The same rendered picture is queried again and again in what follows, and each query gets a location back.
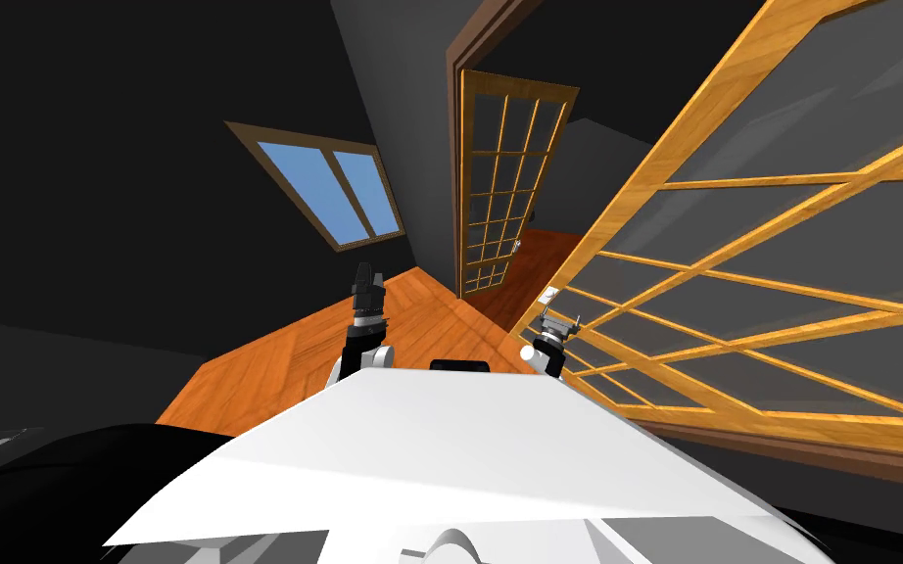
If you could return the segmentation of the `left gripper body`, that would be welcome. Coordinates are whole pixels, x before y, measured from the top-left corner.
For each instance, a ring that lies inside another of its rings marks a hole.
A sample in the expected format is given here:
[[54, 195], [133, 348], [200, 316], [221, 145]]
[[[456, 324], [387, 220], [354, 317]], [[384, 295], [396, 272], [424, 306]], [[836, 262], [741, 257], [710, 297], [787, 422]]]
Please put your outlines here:
[[385, 292], [384, 287], [379, 285], [354, 285], [354, 319], [381, 317], [384, 313]]

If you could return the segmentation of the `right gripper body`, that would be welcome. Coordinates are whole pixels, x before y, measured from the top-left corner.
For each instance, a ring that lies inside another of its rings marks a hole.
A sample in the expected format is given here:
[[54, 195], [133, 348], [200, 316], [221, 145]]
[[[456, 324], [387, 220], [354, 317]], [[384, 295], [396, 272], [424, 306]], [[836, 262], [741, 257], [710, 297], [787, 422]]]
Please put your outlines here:
[[573, 327], [574, 322], [568, 322], [559, 318], [541, 316], [541, 333], [550, 335], [559, 342], [566, 342], [570, 337], [576, 335], [579, 330]]

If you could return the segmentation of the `brown framed window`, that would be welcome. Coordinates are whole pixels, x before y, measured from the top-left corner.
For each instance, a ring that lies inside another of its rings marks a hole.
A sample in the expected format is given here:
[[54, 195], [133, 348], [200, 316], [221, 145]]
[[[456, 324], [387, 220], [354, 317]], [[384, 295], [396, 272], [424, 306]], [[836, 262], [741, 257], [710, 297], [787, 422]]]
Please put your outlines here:
[[404, 235], [375, 146], [232, 121], [226, 125], [334, 251]]

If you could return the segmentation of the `small wooden glass door leaf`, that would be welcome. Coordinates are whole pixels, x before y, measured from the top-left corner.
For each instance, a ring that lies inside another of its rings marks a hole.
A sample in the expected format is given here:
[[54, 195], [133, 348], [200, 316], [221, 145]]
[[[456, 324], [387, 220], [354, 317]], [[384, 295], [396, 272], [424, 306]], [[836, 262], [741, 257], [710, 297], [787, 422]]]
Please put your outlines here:
[[461, 72], [456, 122], [460, 297], [504, 283], [578, 93], [575, 86]]

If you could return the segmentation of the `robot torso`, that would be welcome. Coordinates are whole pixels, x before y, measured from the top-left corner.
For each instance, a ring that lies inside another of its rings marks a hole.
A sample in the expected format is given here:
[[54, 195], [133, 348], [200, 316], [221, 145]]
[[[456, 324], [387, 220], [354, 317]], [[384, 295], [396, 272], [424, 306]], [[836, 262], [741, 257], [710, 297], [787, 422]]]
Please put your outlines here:
[[834, 564], [546, 375], [367, 368], [171, 480], [112, 545], [326, 533], [318, 564]]

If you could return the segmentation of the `large wooden glass door leaf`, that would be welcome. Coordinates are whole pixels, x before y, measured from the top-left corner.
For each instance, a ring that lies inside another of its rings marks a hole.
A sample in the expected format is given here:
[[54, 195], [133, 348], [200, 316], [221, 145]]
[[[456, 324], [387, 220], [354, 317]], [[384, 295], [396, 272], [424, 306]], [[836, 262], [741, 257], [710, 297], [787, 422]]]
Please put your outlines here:
[[624, 416], [903, 454], [903, 0], [764, 0], [548, 285]]

